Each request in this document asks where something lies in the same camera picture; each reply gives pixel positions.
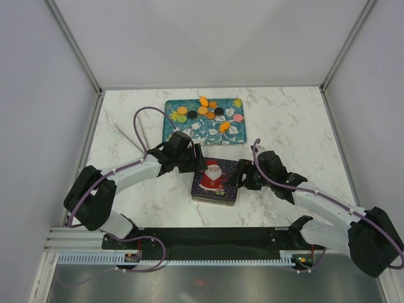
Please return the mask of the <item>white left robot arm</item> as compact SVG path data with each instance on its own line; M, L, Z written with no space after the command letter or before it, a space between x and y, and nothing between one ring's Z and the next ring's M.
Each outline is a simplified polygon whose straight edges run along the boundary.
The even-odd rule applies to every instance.
M85 167L64 199L64 207L71 214L68 227L75 228L73 218L89 231L99 230L116 237L125 249L138 241L135 224L123 214L112 210L115 197L127 188L148 179L172 172L199 172L206 169L199 143L181 131L172 134L167 142L152 148L132 162L119 167L99 170Z

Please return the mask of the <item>dark cookie tin box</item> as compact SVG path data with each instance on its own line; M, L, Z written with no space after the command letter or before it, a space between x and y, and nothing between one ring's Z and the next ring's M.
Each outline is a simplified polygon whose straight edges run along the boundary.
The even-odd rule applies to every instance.
M236 203L237 198L226 197L226 196L197 196L192 195L192 200L201 203L209 203L219 206L233 207Z

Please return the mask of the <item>gold tin lid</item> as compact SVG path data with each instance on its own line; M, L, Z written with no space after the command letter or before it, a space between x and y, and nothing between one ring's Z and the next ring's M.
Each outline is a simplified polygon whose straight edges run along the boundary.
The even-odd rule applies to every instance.
M192 195L226 196L237 198L238 189L229 184L237 170L238 161L205 157L204 171L195 172L191 186Z

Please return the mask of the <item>metal tongs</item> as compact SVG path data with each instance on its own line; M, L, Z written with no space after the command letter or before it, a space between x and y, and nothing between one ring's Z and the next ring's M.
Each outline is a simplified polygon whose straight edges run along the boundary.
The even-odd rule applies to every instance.
M136 126L133 124L132 115L118 115L114 118L114 126L122 132L140 151L143 150L140 141L149 148L149 143L146 138L145 129L141 123L141 119L137 118Z

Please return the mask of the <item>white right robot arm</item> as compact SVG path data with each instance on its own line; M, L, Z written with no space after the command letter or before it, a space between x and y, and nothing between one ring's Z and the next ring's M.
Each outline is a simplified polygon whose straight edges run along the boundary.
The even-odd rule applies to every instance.
M277 198L327 221L298 219L296 229L288 233L292 247L303 249L313 244L331 249L348 256L362 272L374 278L387 268L403 269L402 264L393 264L403 258L403 241L384 210L345 205L304 176L289 172L275 152L259 152L256 148L252 152L253 160L239 160L231 185L249 190L268 187Z

